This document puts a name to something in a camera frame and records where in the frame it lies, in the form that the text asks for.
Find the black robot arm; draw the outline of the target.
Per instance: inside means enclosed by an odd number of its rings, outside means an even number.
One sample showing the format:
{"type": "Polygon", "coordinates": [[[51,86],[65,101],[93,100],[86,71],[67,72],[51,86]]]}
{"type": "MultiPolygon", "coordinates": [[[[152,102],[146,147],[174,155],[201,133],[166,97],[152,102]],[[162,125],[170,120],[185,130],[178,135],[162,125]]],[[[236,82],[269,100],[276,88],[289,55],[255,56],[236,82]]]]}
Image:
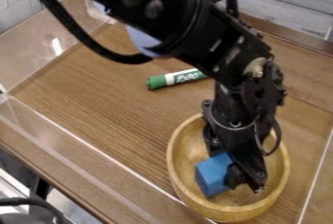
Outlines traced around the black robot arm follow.
{"type": "Polygon", "coordinates": [[[211,157],[196,165],[201,190],[212,197],[247,184],[260,192],[268,181],[264,141],[279,135],[275,119],[287,90],[271,46],[240,18],[239,0],[93,0],[128,26],[134,55],[102,46],[58,0],[41,0],[81,43],[102,57],[142,64],[174,57],[215,79],[215,98],[202,103],[211,157]]]}

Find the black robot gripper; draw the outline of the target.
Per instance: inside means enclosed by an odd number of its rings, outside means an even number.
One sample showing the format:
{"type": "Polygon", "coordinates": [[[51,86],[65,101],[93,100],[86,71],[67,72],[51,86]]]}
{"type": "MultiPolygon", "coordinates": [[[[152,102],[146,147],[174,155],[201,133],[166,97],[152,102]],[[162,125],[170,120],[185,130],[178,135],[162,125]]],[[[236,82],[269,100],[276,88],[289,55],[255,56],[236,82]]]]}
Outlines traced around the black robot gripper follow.
{"type": "Polygon", "coordinates": [[[209,155],[227,152],[232,158],[227,185],[235,190],[248,184],[255,193],[264,189],[268,179],[263,156],[272,155],[281,143],[275,114],[287,96],[280,67],[269,61],[260,69],[263,75],[247,71],[235,88],[228,89],[217,82],[215,99],[202,104],[209,155]]]}

